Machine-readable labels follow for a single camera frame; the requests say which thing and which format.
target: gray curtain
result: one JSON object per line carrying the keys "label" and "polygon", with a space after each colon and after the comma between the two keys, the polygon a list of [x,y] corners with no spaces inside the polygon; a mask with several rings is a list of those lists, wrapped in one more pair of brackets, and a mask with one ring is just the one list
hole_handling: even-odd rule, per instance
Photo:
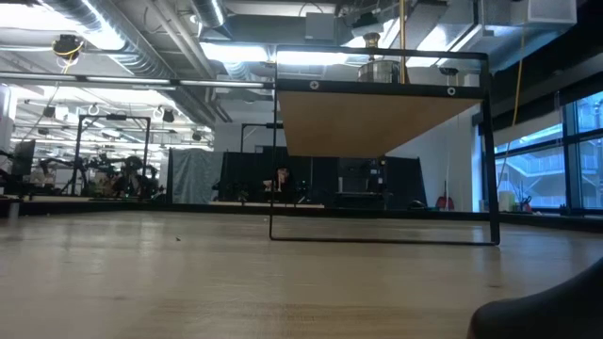
{"label": "gray curtain", "polygon": [[211,202],[211,187],[220,180],[222,152],[204,150],[172,151],[172,202],[199,203]]}

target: red object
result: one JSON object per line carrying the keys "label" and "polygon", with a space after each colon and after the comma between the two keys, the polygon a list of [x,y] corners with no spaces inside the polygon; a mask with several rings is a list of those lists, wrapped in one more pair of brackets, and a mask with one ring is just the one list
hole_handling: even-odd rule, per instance
{"label": "red object", "polygon": [[437,199],[435,202],[435,207],[443,211],[454,211],[454,201],[451,197],[448,197],[448,209],[446,208],[446,196],[448,195],[446,191],[446,181],[444,182],[444,195]]}

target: ceiling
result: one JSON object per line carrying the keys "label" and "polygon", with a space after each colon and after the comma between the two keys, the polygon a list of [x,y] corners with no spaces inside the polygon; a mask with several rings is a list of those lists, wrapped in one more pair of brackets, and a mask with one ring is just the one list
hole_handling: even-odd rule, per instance
{"label": "ceiling", "polygon": [[[202,51],[201,57],[209,58],[207,63],[198,58],[192,47],[187,46],[184,35],[174,22],[169,27],[162,24],[149,4],[167,4],[177,16],[180,26],[195,41]],[[492,59],[493,70],[502,70],[519,58],[519,42],[522,34],[526,37],[526,54],[538,50],[544,44],[557,38],[571,24],[538,25],[529,24],[522,29],[509,18],[501,18],[493,12],[504,13],[509,1],[489,2],[497,4],[487,8],[474,7],[471,0],[410,0],[407,1],[406,48],[423,50],[478,51],[488,53]],[[274,59],[277,44],[328,44],[362,46],[362,39],[354,38],[351,25],[361,14],[373,12],[383,25],[380,47],[399,48],[399,8],[392,0],[322,0],[316,3],[281,0],[223,0],[226,24],[214,29],[204,27],[200,32],[199,19],[190,0],[114,0],[115,11],[120,23],[131,25],[135,30],[134,44],[149,44],[156,59],[164,63],[173,73],[171,77],[199,79],[209,70],[218,79],[245,81],[273,81],[274,69],[270,63]],[[51,50],[51,44],[61,34],[84,36],[86,44],[77,63],[69,67],[69,74],[132,76],[131,70],[117,62],[123,51],[105,51],[97,40],[90,39],[90,30],[83,31],[73,21],[40,6],[26,7],[0,4],[0,71],[61,73],[65,69],[65,60],[60,59]],[[166,17],[166,10],[160,10]],[[285,60],[279,55],[279,62]],[[351,56],[337,61],[314,55],[298,56],[296,59],[279,64],[279,76],[303,79],[327,79],[356,81],[358,68],[367,62],[366,56]],[[232,62],[242,61],[245,75],[236,78]],[[409,74],[413,83],[445,84],[447,78],[437,71],[437,60],[408,60]],[[451,64],[447,67],[461,69],[462,74],[474,73],[471,65]],[[52,105],[60,105],[63,111],[78,114],[88,112],[95,105],[107,113],[126,114],[129,117],[148,117],[152,119],[151,139],[156,143],[154,150],[160,150],[161,143],[203,146],[211,149],[213,136],[210,129],[188,117],[190,105],[183,108],[170,91],[153,89],[87,89],[68,88],[62,85],[53,99]],[[15,138],[25,136],[38,120],[43,126],[71,126],[74,121],[41,118],[43,107],[48,105],[54,89],[41,87],[35,83],[13,85],[19,96],[18,112],[15,124]],[[270,91],[246,89],[218,89],[216,93],[191,90],[198,103],[206,105],[211,101],[213,108],[204,108],[205,114],[215,121],[207,124],[213,128],[221,123],[264,123],[271,122],[274,104]],[[162,109],[174,109],[175,121],[166,123],[161,120]],[[135,139],[144,138],[142,128],[133,121],[105,121],[103,126],[127,128],[127,137],[123,142],[136,143]],[[191,140],[194,130],[206,130],[201,142]],[[70,129],[52,128],[46,137],[39,136],[34,129],[32,135],[40,139],[74,138]],[[101,131],[90,128],[83,136],[93,140],[101,138]]]}

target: white pillar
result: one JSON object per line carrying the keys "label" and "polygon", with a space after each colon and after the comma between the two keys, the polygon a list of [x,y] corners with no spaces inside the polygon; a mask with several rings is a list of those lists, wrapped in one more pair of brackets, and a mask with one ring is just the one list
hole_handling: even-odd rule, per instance
{"label": "white pillar", "polygon": [[[0,84],[0,150],[10,151],[10,136],[12,135],[12,126],[17,113],[17,97],[11,95],[10,87]],[[7,170],[10,163],[4,156],[0,156],[0,169]],[[0,187],[0,194],[4,193],[4,188]]]}

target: window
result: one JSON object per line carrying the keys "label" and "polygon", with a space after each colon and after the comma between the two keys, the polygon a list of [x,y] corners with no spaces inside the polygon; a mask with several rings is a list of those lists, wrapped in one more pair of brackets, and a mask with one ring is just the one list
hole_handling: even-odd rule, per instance
{"label": "window", "polygon": [[[554,140],[561,137],[563,137],[563,129],[562,125],[558,123],[543,130],[540,130],[536,133],[532,133],[528,136],[511,141],[509,150],[515,150],[518,148],[539,144],[541,142]],[[498,145],[494,149],[495,153],[502,153],[505,151],[507,151],[507,143]]]}
{"label": "window", "polygon": [[603,208],[603,138],[580,143],[582,207]]}
{"label": "window", "polygon": [[[497,159],[497,182],[504,157]],[[502,173],[500,191],[511,191],[515,201],[531,197],[532,207],[559,208],[565,204],[563,148],[509,156]]]}
{"label": "window", "polygon": [[603,128],[603,91],[576,101],[579,132]]}

